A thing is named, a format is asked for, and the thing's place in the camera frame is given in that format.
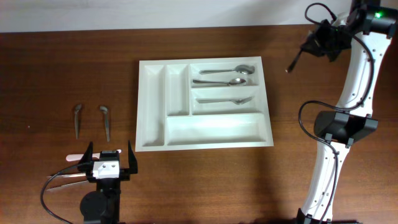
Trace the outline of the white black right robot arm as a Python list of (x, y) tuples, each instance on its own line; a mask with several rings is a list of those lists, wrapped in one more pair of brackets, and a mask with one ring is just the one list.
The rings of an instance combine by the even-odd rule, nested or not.
[[(341, 168), (351, 146), (373, 133), (373, 93), (397, 30), (397, 10), (353, 1), (348, 12), (317, 21), (300, 51), (351, 58), (337, 104), (323, 104), (309, 133), (317, 142), (310, 190), (297, 223), (331, 223)], [(136, 151), (272, 146), (260, 57), (142, 60), (139, 63)]]

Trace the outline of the metal fork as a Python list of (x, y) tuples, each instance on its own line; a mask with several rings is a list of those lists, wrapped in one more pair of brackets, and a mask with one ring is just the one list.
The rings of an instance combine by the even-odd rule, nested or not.
[(297, 55), (295, 56), (295, 58), (293, 59), (292, 63), (285, 69), (285, 71), (286, 71), (287, 73), (291, 73), (291, 72), (293, 71), (293, 69), (295, 68), (295, 66), (296, 66), (296, 64), (297, 64), (297, 62), (298, 62), (298, 60), (299, 60), (299, 58), (300, 58), (302, 52), (303, 52), (303, 50), (300, 49), (299, 52), (298, 52), (298, 54), (297, 54)]
[(236, 105), (243, 105), (253, 99), (252, 96), (243, 99), (214, 99), (214, 100), (207, 100), (207, 99), (197, 99), (198, 103), (223, 103), (223, 102), (231, 102)]

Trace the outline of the large metal spoon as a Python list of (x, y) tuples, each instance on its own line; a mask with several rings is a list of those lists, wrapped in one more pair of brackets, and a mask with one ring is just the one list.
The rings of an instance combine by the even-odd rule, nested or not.
[(223, 69), (223, 70), (200, 70), (199, 74), (211, 74), (211, 73), (223, 73), (223, 72), (237, 72), (244, 75), (253, 74), (256, 71), (255, 66), (250, 65), (238, 65), (232, 69)]
[(247, 84), (247, 81), (243, 78), (234, 78), (228, 82), (224, 81), (208, 81), (208, 80), (192, 80), (193, 83), (196, 84), (220, 84), (220, 85), (228, 85), (228, 86), (244, 86)]

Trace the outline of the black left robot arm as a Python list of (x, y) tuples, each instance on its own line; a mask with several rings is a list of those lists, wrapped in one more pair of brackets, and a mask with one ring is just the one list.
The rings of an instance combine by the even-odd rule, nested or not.
[(84, 223), (120, 222), (121, 182), (129, 181), (131, 174), (137, 173), (137, 159), (131, 145), (127, 147), (128, 168), (120, 168), (118, 151), (102, 151), (99, 159), (93, 159), (93, 143), (78, 163), (78, 170), (84, 172), (90, 183), (96, 184), (96, 190), (87, 193), (80, 202), (80, 212)]

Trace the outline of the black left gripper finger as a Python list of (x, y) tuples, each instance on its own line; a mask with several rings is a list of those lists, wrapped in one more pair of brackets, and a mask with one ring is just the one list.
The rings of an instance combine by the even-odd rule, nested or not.
[(138, 173), (138, 165), (137, 159), (133, 153), (131, 142), (128, 141), (128, 163), (129, 163), (129, 173), (130, 174), (137, 174)]
[(78, 163), (78, 170), (80, 172), (88, 172), (93, 168), (93, 142), (90, 142), (87, 150), (81, 157)]

